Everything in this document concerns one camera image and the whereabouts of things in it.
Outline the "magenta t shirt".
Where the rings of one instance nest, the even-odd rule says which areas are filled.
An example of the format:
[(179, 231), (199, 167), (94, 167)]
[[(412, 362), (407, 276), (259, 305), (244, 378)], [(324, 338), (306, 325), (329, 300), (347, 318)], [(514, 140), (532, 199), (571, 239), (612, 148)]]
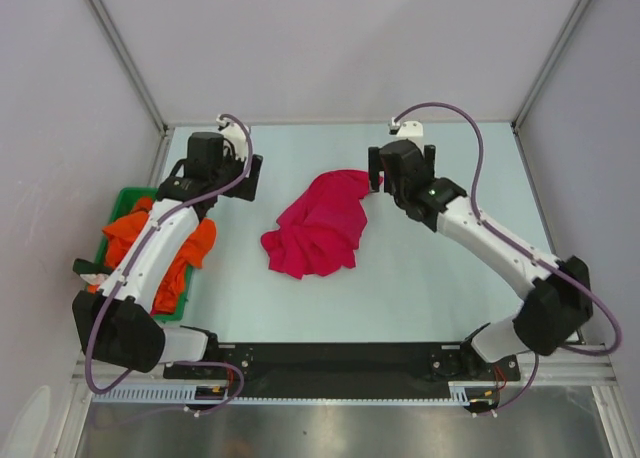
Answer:
[(261, 236), (268, 268), (298, 280), (355, 268), (368, 223), (362, 201), (369, 194), (366, 171), (342, 169), (317, 176), (277, 218), (278, 228)]

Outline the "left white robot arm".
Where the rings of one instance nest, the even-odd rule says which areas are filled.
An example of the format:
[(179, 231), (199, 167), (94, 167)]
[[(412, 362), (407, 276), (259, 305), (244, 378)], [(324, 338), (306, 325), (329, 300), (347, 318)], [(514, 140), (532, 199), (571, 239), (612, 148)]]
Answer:
[(185, 362), (197, 376), (214, 375), (220, 352), (205, 330), (160, 324), (151, 315), (170, 265), (219, 197), (252, 201), (262, 165), (248, 129), (228, 122), (196, 132), (187, 154), (156, 191), (141, 232), (122, 261), (94, 292), (80, 291), (72, 312), (85, 362), (98, 360), (149, 372), (159, 364)]

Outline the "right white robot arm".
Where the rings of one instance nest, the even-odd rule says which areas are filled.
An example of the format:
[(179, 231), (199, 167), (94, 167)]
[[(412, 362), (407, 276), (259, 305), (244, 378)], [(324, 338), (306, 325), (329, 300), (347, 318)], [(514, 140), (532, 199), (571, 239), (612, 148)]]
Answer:
[(436, 177), (434, 146), (404, 139), (371, 147), (368, 174), (372, 191), (391, 195), (411, 220), (466, 248), (522, 301), (517, 314), (466, 338), (461, 366), (469, 377), (486, 378), (509, 355), (550, 356), (591, 319), (586, 263), (544, 253), (482, 213), (462, 187)]

